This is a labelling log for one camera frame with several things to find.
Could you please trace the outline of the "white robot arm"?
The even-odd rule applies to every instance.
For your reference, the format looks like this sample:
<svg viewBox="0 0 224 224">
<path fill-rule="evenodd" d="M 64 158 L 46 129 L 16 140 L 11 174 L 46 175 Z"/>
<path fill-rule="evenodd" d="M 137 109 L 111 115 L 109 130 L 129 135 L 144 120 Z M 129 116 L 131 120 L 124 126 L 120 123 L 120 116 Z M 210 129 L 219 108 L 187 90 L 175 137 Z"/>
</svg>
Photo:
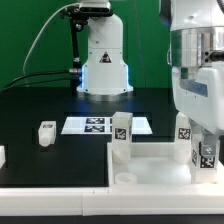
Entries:
<svg viewBox="0 0 224 224">
<path fill-rule="evenodd" d="M 159 0 L 159 6 L 170 28 L 175 106 L 202 131 L 200 155 L 213 157 L 224 135 L 224 0 Z M 77 12 L 89 27 L 78 93 L 99 100 L 131 92 L 122 58 L 123 24 L 109 0 L 80 0 Z"/>
</svg>

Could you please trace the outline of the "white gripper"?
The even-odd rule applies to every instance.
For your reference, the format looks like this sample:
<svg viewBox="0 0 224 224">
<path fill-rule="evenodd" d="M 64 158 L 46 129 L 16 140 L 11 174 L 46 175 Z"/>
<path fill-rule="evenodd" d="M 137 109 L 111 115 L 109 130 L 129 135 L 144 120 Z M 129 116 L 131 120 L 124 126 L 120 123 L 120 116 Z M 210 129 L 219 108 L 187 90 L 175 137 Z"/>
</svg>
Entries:
<svg viewBox="0 0 224 224">
<path fill-rule="evenodd" d="M 200 155 L 215 157 L 217 135 L 224 135 L 224 63 L 199 68 L 193 79 L 182 79 L 173 67 L 172 84 L 176 109 L 191 119 L 191 132 L 209 131 L 202 133 Z"/>
</svg>

